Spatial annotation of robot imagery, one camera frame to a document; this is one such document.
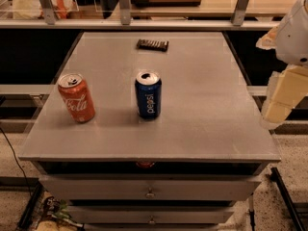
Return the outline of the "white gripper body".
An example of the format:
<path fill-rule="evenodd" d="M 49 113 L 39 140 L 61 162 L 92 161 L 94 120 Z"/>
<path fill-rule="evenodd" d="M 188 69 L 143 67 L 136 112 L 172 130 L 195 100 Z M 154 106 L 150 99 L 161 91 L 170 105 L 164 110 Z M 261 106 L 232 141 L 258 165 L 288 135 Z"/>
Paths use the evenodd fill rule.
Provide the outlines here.
<path fill-rule="evenodd" d="M 276 57 L 286 64 L 308 65 L 307 0 L 297 0 L 281 20 L 276 35 Z"/>

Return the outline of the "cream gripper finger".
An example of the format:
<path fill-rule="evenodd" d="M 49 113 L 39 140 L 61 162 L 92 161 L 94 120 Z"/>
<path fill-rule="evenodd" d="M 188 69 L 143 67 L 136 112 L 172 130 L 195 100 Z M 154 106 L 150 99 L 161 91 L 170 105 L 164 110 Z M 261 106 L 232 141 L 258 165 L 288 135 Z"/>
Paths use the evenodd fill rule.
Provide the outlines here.
<path fill-rule="evenodd" d="M 256 47 L 264 50 L 275 49 L 277 31 L 278 27 L 271 28 L 266 34 L 257 40 Z"/>
<path fill-rule="evenodd" d="M 281 73 L 273 71 L 261 110 L 261 126 L 269 130 L 277 128 L 307 94 L 307 67 L 289 64 Z"/>

